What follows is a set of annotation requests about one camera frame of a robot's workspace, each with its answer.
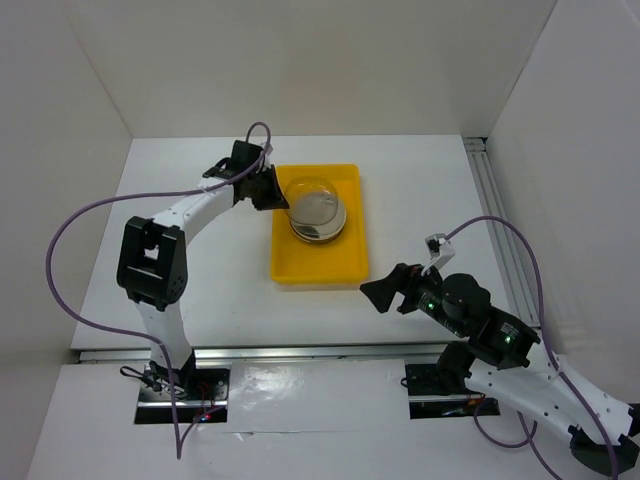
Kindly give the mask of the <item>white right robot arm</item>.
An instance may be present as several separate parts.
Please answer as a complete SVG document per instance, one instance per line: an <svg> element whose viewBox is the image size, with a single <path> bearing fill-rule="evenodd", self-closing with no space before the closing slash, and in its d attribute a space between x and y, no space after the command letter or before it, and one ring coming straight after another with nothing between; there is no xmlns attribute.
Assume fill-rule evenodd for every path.
<svg viewBox="0 0 640 480"><path fill-rule="evenodd" d="M436 268L404 263L361 292L385 313L396 295L401 314L421 311L456 337L436 364L448 393L492 397L553 431L573 457L605 476L633 469L639 458L639 407L605 393L557 353L538 333L495 307L473 276L442 277Z"/></svg>

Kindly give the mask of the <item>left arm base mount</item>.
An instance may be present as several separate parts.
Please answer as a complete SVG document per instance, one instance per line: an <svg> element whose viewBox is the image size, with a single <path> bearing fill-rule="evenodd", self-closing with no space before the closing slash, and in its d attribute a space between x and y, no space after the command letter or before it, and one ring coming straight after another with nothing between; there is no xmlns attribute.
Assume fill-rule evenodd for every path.
<svg viewBox="0 0 640 480"><path fill-rule="evenodd" d="M173 422L170 385L167 380L157 377L148 365L142 371L122 366L119 373L140 383L134 417L136 425ZM229 368L201 369L196 371L192 385L177 385L175 396L178 423L226 423L230 373Z"/></svg>

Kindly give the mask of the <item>smoky clear glass plate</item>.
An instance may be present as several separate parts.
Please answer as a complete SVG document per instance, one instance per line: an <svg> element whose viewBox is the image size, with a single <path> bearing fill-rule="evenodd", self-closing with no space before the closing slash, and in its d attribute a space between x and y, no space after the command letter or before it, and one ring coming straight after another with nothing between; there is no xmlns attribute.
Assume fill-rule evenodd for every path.
<svg viewBox="0 0 640 480"><path fill-rule="evenodd" d="M326 229L346 225L346 207L336 187L325 178L296 177L287 185L285 197L289 202L289 224L293 221Z"/></svg>

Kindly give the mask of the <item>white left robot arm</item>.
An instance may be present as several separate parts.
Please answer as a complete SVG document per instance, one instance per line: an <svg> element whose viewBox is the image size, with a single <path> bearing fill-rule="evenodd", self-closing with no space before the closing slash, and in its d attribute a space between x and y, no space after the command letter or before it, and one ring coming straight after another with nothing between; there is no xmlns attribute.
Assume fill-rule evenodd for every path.
<svg viewBox="0 0 640 480"><path fill-rule="evenodd" d="M196 390L195 354L186 338L180 298L188 282L187 247L205 227L237 203L258 211L289 207L270 164L272 147L237 140L231 155L207 170L195 193L124 227L116 282L140 313L151 343L151 369L176 399Z"/></svg>

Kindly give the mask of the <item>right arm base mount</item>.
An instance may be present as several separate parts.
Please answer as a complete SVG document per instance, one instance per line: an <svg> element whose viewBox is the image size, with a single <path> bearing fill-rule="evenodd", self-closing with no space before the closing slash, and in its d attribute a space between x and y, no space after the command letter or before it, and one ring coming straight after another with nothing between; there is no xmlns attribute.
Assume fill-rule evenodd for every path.
<svg viewBox="0 0 640 480"><path fill-rule="evenodd" d="M407 390L412 420L499 416L498 402L469 390L464 374L476 357L463 342L451 342L431 363L408 363L400 384Z"/></svg>

